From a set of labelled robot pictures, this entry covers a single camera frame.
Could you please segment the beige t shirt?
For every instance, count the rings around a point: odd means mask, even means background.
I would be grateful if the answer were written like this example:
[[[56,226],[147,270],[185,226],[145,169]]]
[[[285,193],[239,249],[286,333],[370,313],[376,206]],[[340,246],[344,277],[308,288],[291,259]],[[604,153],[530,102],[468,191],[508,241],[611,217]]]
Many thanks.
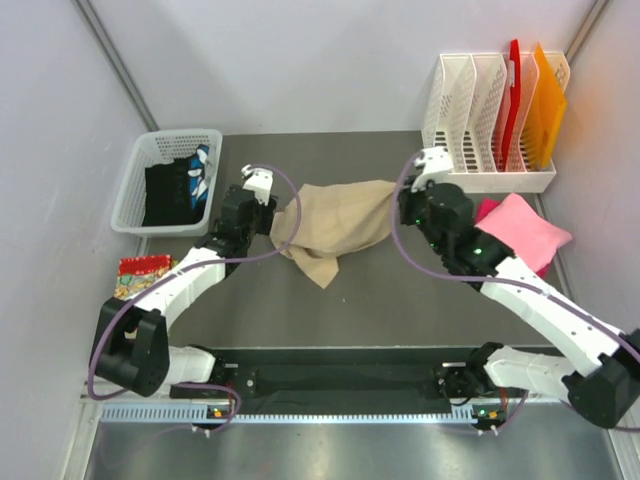
[[[297,203],[274,216],[270,239],[316,285],[326,288],[339,271],[338,258],[370,248],[391,233],[395,184],[373,180],[305,184]]]

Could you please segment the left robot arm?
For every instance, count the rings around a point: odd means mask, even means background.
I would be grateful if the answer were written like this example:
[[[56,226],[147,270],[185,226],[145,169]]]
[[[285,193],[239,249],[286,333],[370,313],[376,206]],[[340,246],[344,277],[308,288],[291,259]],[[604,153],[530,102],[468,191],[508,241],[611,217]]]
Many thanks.
[[[89,385],[99,377],[149,397],[165,385],[192,383],[205,396],[226,387],[227,374],[203,347],[172,347],[174,322],[209,288],[242,263],[255,235],[269,233],[277,198],[268,184],[233,185],[213,230],[199,238],[178,265],[128,300],[101,307],[89,364]]]

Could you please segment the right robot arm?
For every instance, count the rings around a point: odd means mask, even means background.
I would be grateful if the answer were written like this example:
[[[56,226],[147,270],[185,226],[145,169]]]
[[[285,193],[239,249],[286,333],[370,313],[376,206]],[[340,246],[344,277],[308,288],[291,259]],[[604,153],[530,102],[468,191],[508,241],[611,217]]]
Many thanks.
[[[442,280],[465,283],[546,338],[556,356],[488,342],[466,362],[476,394],[500,387],[553,396],[585,420],[616,429],[639,399],[639,333],[598,320],[542,280],[515,252],[473,223],[473,202],[450,183],[416,176],[395,188],[391,225],[414,226],[441,259]]]

